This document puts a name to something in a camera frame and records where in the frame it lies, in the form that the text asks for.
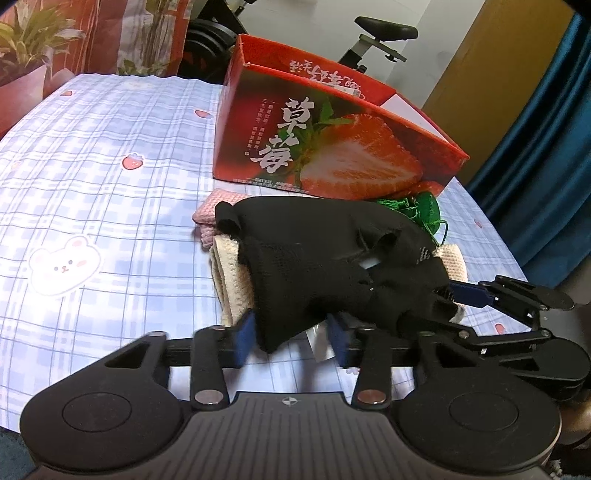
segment black gripper base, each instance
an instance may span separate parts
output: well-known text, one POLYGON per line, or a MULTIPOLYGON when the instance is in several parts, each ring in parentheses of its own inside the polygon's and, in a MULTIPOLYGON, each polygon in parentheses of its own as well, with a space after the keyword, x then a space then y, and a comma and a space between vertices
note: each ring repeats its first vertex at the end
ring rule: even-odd
MULTIPOLYGON (((411 450, 381 413, 341 393, 239 393, 199 412, 167 450, 125 471, 75 475, 42 466, 29 480, 468 480, 411 450)), ((545 480, 540 468, 488 480, 545 480)))

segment bed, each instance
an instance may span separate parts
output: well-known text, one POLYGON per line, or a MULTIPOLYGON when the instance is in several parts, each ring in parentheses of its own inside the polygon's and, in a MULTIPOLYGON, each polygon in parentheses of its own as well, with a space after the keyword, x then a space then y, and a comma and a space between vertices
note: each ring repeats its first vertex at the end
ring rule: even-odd
MULTIPOLYGON (((289 194, 213 179, 221 88, 80 75, 0 142, 0 426, 18 431, 35 393, 145 332, 182 338, 219 323, 191 214, 216 187, 289 194), (58 277, 66 272, 67 281, 58 277)), ((524 278, 457 180, 439 203, 470 281, 524 278)), ((490 308, 468 307, 463 323, 480 335, 526 329, 490 308)), ((410 369, 393 368, 392 377, 396 397, 412 389, 410 369)), ((332 359, 316 362, 305 335, 270 356, 253 352, 227 374, 231 395, 342 390, 350 398, 355 379, 332 359)), ((173 369, 170 390, 187 398, 187 368, 173 369)))

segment wooden door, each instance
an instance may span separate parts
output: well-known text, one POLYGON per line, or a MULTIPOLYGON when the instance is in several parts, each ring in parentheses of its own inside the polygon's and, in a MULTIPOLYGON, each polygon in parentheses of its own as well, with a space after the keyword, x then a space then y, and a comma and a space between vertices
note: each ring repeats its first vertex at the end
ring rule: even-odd
POLYGON ((423 106, 469 155, 466 184, 515 121, 573 15, 563 0, 486 0, 423 106))

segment bunny face print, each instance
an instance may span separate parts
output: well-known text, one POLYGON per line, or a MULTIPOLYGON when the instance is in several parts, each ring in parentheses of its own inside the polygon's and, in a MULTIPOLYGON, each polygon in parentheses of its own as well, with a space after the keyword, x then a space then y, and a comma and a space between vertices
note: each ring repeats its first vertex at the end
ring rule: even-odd
POLYGON ((100 267, 100 252, 85 236, 70 238, 64 248, 35 250, 29 259, 30 285, 38 294, 61 297, 90 279, 100 267))

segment black fabric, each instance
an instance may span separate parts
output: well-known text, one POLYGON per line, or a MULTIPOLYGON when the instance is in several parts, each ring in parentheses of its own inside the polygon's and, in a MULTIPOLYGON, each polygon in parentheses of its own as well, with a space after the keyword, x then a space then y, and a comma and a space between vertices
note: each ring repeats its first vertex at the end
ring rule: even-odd
POLYGON ((327 313, 349 312, 397 333, 401 315, 429 316, 449 284, 431 236, 371 202, 253 197, 216 206, 217 228, 240 242, 255 295, 258 343, 275 351, 327 313), (367 270, 368 255, 379 264, 367 270))

